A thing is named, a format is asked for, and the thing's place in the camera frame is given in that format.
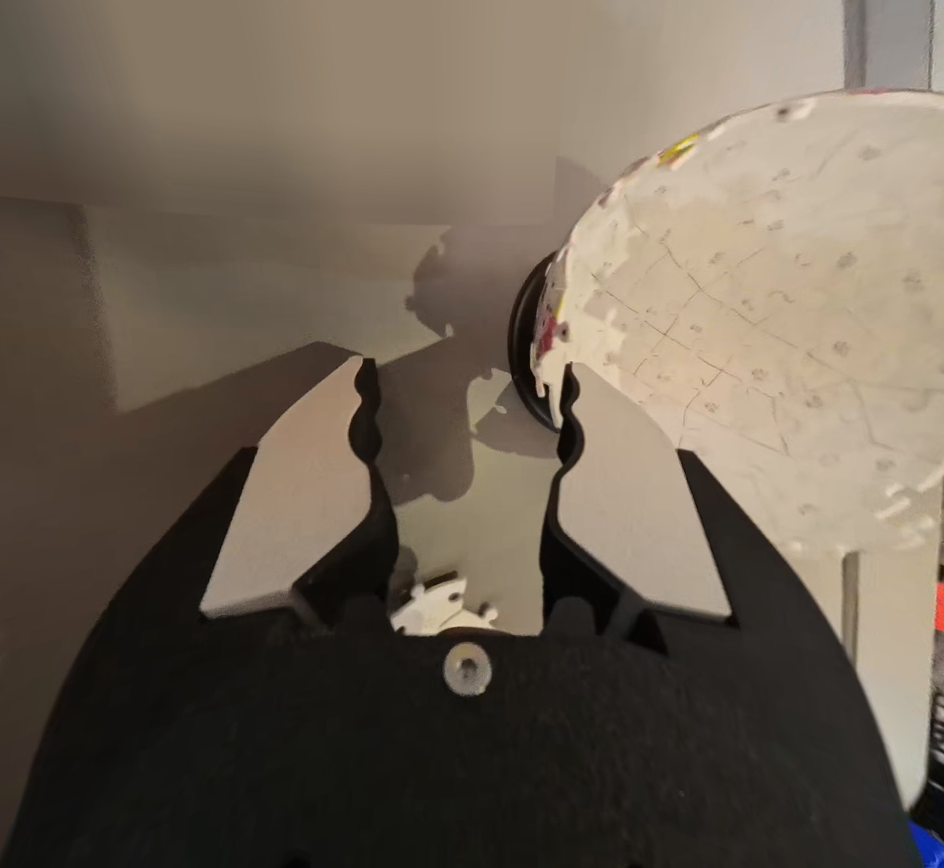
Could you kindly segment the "round black ball stand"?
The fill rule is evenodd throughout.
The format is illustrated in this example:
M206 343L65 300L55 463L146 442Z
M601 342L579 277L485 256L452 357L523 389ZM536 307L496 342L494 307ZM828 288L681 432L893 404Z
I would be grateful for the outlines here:
M551 252L528 274L514 300L507 331L507 356L514 389L528 413L552 432L555 424L549 388L539 391L533 373L532 351L541 359L555 340L564 340L568 327L559 318L562 297L556 305L544 303L548 273L559 257Z

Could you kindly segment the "colourful puzzle ball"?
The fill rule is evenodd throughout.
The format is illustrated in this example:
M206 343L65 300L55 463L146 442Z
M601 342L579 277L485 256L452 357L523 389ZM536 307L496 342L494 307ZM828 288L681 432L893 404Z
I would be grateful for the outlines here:
M730 115L628 168L554 256L530 345L561 423L591 367L787 555L938 546L943 101Z

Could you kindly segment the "joined white puzzle pieces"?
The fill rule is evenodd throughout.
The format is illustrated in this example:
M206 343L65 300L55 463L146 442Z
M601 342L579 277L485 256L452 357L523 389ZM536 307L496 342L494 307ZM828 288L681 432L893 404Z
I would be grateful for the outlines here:
M455 572L416 580L408 598L394 610L389 622L397 635L434 637L455 629L492 631L500 611L491 603L466 605L468 581Z

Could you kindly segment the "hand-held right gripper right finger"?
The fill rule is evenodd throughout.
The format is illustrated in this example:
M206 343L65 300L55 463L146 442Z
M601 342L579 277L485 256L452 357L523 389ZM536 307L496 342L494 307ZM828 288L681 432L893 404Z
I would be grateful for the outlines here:
M598 635L631 637L644 613L733 615L678 450L584 364L564 371L554 475L540 539L545 626L585 603Z

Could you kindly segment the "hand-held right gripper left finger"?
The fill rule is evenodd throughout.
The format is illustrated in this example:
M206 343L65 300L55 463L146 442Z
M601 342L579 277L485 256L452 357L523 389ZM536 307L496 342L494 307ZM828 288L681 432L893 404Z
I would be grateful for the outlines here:
M377 468L374 360L351 356L260 440L206 590L210 619L289 609L335 623L349 599L384 600L398 555Z

